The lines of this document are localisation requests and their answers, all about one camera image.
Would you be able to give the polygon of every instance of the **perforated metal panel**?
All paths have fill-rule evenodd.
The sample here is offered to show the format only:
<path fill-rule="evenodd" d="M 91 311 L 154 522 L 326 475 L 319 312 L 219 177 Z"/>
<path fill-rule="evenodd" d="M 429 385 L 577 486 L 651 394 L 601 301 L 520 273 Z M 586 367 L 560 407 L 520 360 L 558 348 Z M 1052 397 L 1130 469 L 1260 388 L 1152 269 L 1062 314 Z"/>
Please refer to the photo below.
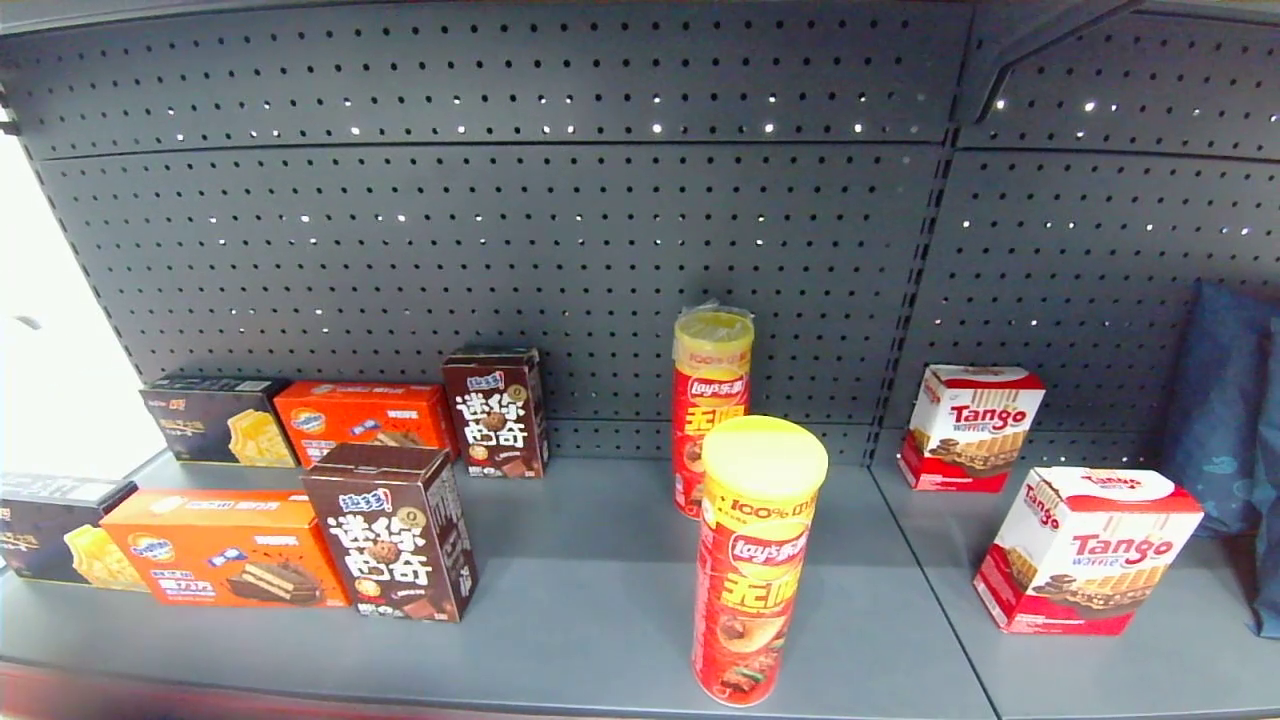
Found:
<path fill-rule="evenodd" d="M 1275 292 L 1280 168 L 1110 154 L 956 154 L 890 402 L 928 363 L 1023 365 L 1041 430 L 1151 433 L 1196 278 Z"/>
<path fill-rule="evenodd" d="M 31 152 L 383 142 L 938 141 L 956 4 L 392 4 L 17 37 Z"/>
<path fill-rule="evenodd" d="M 1280 24 L 1134 13 L 1023 60 L 970 147 L 1280 158 Z"/>
<path fill-rule="evenodd" d="M 758 313 L 755 407 L 841 454 L 929 361 L 1029 365 L 1039 432 L 1146 442 L 1190 282 L 1276 278 L 1274 164 L 1203 158 L 1280 156 L 1275 27 L 1107 19 L 1021 60 L 951 160 L 970 15 L 307 6 L 0 55 L 145 378 L 434 379 L 529 342 L 559 451 L 660 456 L 671 323 L 718 297 Z M 1121 152 L 1062 152 L 1091 149 Z"/>
<path fill-rule="evenodd" d="M 928 146 L 259 149 L 45 163 L 138 372 L 436 378 L 534 343 L 556 418 L 667 416 L 671 325 L 758 314 L 762 410 L 873 416 Z"/>

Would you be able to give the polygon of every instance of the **tango waffle box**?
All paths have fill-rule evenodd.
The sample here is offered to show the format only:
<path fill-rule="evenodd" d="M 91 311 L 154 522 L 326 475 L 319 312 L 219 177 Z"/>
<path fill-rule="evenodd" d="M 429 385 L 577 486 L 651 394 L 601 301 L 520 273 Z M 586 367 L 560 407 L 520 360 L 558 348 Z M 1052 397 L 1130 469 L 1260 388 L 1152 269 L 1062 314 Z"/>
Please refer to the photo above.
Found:
<path fill-rule="evenodd" d="M 443 386 L 297 382 L 275 396 L 275 410 L 305 468 L 340 442 L 458 455 Z"/>
<path fill-rule="evenodd" d="M 463 347 L 443 373 L 467 474 L 541 478 L 550 448 L 538 350 Z"/>
<path fill-rule="evenodd" d="M 351 605 L 301 492 L 143 489 L 102 528 L 165 605 Z"/>
<path fill-rule="evenodd" d="M 1202 516 L 1155 470 L 1036 468 L 973 584 L 1007 633 L 1117 635 Z"/>
<path fill-rule="evenodd" d="M 1044 383 L 1021 368 L 929 365 L 899 466 L 914 489 L 1000 492 Z"/>
<path fill-rule="evenodd" d="M 166 375 L 140 392 L 173 456 L 183 462 L 296 468 L 271 398 L 289 386 L 270 378 Z"/>
<path fill-rule="evenodd" d="M 0 474 L 0 555 L 20 578 L 146 592 L 99 527 L 133 480 Z"/>
<path fill-rule="evenodd" d="M 361 615 L 462 619 L 479 575 L 448 452 L 343 443 L 302 484 Z"/>

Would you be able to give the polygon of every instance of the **blue pillow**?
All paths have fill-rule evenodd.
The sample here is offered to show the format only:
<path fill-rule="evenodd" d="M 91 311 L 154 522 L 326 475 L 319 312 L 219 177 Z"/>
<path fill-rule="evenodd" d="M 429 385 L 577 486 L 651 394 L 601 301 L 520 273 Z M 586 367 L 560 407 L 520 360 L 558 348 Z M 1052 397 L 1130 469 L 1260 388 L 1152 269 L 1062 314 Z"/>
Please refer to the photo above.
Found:
<path fill-rule="evenodd" d="M 1253 505 L 1262 516 L 1258 528 L 1257 565 L 1258 597 L 1253 611 L 1258 616 L 1258 634 L 1280 638 L 1280 320 L 1271 322 L 1271 357 L 1267 365 L 1267 392 L 1258 411 L 1258 455 L 1254 464 L 1257 480 Z"/>
<path fill-rule="evenodd" d="M 1266 389 L 1267 338 L 1280 307 L 1197 283 L 1161 471 L 1204 506 L 1197 534 L 1222 537 L 1257 529 L 1253 459 L 1258 409 Z"/>

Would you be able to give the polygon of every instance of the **orange box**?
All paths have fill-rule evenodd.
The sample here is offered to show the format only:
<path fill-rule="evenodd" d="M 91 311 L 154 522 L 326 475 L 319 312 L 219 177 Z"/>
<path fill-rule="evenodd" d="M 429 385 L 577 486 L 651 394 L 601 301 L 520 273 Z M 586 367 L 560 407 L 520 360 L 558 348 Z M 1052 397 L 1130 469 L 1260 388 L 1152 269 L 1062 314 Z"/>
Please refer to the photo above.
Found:
<path fill-rule="evenodd" d="M 100 527 L 165 605 L 351 605 L 302 491 L 140 489 Z"/>
<path fill-rule="evenodd" d="M 310 468 L 342 442 L 434 447 L 458 456 L 443 386 L 293 383 L 275 411 Z"/>

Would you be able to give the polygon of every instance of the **lay's chip can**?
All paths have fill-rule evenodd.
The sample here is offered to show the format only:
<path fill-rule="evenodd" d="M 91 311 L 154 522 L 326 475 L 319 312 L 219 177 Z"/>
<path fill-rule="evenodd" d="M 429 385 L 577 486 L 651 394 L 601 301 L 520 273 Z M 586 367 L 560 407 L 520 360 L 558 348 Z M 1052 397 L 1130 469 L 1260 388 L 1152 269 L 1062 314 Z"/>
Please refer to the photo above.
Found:
<path fill-rule="evenodd" d="M 800 425 L 746 415 L 707 433 L 703 462 L 694 676 L 742 707 L 777 682 L 827 450 Z"/>
<path fill-rule="evenodd" d="M 672 470 L 676 507 L 690 518 L 698 518 L 703 500 L 703 438 L 724 420 L 746 415 L 753 340 L 746 310 L 703 305 L 676 320 Z"/>

